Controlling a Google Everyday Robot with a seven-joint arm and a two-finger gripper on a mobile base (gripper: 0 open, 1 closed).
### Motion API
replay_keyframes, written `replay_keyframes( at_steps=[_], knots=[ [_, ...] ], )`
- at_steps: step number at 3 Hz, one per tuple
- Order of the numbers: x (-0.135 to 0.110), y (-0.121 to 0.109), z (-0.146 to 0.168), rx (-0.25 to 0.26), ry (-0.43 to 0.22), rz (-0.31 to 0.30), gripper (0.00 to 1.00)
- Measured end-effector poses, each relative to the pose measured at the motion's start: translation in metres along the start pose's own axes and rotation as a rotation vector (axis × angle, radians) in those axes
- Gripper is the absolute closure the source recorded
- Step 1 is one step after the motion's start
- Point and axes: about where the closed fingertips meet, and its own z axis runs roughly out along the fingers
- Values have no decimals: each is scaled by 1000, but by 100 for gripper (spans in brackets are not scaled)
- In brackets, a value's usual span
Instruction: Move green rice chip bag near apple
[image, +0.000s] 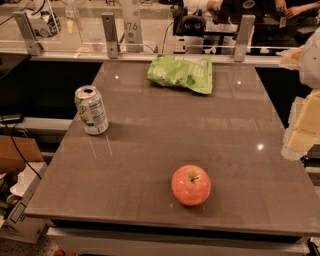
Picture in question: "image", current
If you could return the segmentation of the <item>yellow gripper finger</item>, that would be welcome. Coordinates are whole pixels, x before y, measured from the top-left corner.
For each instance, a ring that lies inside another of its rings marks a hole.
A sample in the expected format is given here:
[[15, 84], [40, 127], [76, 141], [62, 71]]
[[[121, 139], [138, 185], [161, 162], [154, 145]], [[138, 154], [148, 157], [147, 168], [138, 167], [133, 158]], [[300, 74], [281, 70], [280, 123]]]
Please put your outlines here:
[[303, 101], [295, 127], [310, 134], [320, 134], [319, 93], [312, 93]]
[[308, 152], [317, 142], [317, 136], [303, 130], [288, 130], [288, 148], [297, 153]]

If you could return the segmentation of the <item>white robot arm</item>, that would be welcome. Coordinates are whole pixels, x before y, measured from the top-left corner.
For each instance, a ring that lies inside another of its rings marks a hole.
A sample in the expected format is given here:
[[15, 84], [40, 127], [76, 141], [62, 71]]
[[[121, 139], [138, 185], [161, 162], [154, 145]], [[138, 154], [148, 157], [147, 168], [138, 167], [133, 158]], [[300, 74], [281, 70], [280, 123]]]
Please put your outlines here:
[[300, 82], [313, 91], [302, 101], [302, 106], [289, 137], [288, 148], [305, 153], [320, 135], [320, 28], [307, 40], [299, 61]]

